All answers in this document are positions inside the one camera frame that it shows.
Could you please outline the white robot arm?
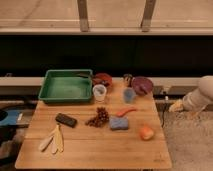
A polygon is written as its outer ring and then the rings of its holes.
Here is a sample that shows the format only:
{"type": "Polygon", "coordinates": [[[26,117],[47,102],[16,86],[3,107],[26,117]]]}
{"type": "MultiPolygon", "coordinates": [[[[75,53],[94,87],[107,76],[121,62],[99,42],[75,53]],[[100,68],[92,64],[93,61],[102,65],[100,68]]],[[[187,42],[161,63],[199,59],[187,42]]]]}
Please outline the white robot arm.
{"type": "Polygon", "coordinates": [[[203,76],[199,79],[197,88],[187,93],[182,99],[174,102],[170,107],[170,112],[204,110],[213,103],[213,76],[203,76]]]}

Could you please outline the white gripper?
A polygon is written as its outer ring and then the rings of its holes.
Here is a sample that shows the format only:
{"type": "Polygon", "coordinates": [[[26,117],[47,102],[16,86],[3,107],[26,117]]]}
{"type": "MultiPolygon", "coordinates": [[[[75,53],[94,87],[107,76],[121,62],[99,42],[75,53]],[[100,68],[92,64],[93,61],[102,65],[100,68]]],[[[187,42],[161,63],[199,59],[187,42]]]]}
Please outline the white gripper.
{"type": "Polygon", "coordinates": [[[179,112],[179,111],[183,110],[183,107],[185,110],[188,110],[188,111],[193,111],[196,109],[196,103],[195,103],[195,100],[193,99],[193,95],[191,92],[189,92],[188,94],[186,94],[183,97],[183,101],[181,99],[179,99],[176,102],[174,102],[169,107],[169,111],[170,112],[179,112]]]}

